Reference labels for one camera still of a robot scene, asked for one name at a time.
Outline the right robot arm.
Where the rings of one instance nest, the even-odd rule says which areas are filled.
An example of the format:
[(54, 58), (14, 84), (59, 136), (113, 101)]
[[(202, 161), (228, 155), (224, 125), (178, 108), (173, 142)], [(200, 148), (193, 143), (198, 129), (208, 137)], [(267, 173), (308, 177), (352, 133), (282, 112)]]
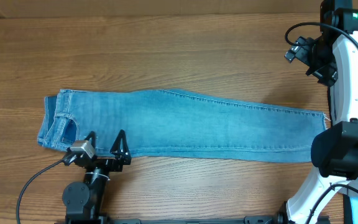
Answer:
[(272, 223), (328, 223), (321, 211), (358, 178), (358, 9), (351, 1), (325, 0), (318, 27), (320, 37), (298, 38), (285, 57), (303, 62), (327, 86), (331, 127), (314, 138), (313, 168)]

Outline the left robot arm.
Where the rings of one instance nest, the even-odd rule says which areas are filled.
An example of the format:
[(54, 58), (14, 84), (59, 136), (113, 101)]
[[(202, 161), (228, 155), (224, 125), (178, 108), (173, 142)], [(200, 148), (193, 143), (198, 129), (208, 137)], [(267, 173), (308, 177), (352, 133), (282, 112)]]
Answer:
[(66, 206), (65, 223), (112, 223), (108, 215), (101, 212), (109, 174), (121, 172), (131, 163), (131, 154), (124, 130), (120, 130), (111, 149), (110, 158), (96, 155), (96, 134), (90, 132), (84, 140), (75, 141), (68, 149), (63, 163), (75, 164), (85, 169), (81, 182), (72, 182), (63, 191), (62, 201)]

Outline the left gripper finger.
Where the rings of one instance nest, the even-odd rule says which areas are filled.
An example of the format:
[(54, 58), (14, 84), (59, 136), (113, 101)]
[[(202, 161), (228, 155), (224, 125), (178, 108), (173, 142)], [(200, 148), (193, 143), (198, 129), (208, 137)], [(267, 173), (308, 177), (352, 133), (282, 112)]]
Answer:
[(118, 160), (122, 165), (131, 164), (131, 153), (127, 145), (126, 133), (121, 129), (117, 135), (116, 140), (114, 141), (110, 153)]
[(96, 133), (94, 131), (91, 131), (87, 137), (85, 137), (86, 141), (89, 141), (93, 148), (96, 147)]

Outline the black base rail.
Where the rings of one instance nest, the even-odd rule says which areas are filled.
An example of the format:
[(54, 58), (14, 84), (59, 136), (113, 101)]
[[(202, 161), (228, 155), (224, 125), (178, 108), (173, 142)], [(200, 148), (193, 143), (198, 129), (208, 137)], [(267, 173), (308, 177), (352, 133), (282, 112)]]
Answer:
[(101, 217), (99, 220), (61, 221), (56, 224), (92, 223), (92, 224), (284, 224), (293, 223), (279, 213), (275, 216), (246, 216), (244, 218), (217, 218), (217, 219), (187, 219), (187, 220), (140, 220), (140, 219), (111, 219)]

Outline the blue denim jeans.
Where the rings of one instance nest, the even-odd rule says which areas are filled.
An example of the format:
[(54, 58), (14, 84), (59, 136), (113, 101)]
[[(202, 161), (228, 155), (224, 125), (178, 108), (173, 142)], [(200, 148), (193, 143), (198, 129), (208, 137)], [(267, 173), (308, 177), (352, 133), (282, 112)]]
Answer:
[(61, 90), (44, 105), (41, 146), (63, 151), (94, 132), (99, 156), (124, 131), (133, 157), (309, 162), (314, 137), (326, 129), (320, 111), (184, 90)]

